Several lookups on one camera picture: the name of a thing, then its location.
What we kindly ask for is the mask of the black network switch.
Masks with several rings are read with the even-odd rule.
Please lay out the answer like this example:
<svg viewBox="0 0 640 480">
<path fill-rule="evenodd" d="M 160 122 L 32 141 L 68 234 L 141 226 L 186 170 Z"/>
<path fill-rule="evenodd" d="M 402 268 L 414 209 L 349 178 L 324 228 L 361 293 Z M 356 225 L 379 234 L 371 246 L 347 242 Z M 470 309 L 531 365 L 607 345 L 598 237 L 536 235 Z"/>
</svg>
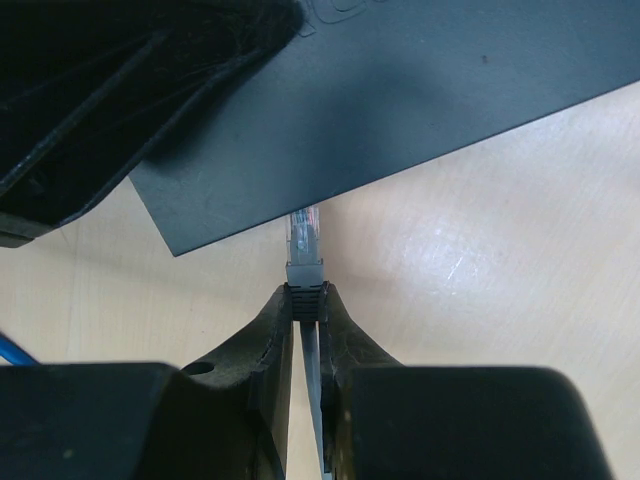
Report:
<svg viewBox="0 0 640 480">
<path fill-rule="evenodd" d="M 636 82 L 635 1 L 307 1 L 131 173 L 181 255 Z"/>
</svg>

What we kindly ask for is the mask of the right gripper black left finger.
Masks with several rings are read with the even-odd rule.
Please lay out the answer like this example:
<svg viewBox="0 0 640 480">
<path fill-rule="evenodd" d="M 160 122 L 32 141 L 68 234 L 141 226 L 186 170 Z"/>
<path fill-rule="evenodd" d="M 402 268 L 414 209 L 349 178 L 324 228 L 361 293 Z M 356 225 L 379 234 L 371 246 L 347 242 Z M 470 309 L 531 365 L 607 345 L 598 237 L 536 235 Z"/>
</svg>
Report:
<svg viewBox="0 0 640 480">
<path fill-rule="evenodd" d="M 245 327 L 168 377 L 135 478 L 285 478 L 292 310 L 282 285 Z"/>
</svg>

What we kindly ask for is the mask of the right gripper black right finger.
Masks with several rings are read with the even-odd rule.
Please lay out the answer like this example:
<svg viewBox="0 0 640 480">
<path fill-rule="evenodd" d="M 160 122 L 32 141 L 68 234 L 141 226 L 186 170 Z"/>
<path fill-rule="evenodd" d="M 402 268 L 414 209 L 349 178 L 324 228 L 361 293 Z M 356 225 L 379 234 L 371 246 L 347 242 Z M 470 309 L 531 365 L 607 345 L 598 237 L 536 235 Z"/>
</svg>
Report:
<svg viewBox="0 0 640 480">
<path fill-rule="evenodd" d="M 609 479 L 583 399 L 528 366 L 406 366 L 319 297 L 325 471 L 334 479 Z"/>
</svg>

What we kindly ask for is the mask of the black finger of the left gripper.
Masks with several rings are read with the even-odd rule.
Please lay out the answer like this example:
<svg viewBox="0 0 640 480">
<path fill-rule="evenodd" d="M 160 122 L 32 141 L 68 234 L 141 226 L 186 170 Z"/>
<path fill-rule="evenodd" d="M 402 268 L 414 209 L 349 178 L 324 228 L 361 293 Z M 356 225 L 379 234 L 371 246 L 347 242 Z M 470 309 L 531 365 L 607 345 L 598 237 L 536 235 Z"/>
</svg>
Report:
<svg viewBox="0 0 640 480">
<path fill-rule="evenodd" d="M 3 2 L 2 246 L 93 209 L 303 20 L 296 1 Z"/>
</svg>

